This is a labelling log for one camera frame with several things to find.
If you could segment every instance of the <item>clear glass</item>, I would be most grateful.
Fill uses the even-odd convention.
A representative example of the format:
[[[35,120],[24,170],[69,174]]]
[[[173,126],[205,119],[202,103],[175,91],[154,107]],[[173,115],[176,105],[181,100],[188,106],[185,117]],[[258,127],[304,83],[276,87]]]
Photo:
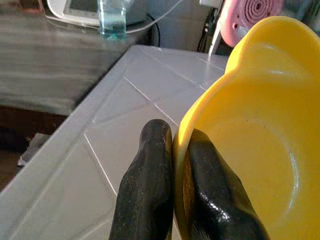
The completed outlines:
[[[126,37],[126,12],[134,0],[97,0],[100,34],[110,40]]]

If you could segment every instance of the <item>pink object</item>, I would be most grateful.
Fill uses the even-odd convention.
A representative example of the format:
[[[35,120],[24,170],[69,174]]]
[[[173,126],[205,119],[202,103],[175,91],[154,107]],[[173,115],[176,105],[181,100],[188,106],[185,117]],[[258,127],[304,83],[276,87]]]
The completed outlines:
[[[280,14],[284,0],[225,0],[220,17],[221,36],[234,47],[260,20]]]

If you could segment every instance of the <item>yellow plastic bowl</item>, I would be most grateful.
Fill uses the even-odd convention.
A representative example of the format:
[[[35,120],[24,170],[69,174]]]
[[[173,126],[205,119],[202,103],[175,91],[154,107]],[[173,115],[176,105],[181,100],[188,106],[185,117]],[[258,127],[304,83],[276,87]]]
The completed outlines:
[[[183,169],[194,128],[240,177],[272,240],[320,239],[320,39],[307,26],[280,16],[260,21],[182,119],[173,154],[184,240]]]

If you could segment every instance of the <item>wall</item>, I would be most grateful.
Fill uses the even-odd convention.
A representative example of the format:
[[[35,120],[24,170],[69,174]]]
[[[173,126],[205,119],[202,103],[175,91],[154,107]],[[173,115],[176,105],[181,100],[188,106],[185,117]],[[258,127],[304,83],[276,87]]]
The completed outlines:
[[[177,1],[148,0],[148,13],[155,18],[159,17]],[[208,7],[199,5],[199,0],[184,0],[180,3],[158,23],[161,47],[196,51],[208,11]]]

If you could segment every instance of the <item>blue water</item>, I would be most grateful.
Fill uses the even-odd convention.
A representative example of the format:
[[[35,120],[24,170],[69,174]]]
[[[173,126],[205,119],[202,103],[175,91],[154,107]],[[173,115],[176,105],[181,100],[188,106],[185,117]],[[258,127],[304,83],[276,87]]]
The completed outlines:
[[[126,38],[126,9],[99,7],[100,34],[108,40]]]

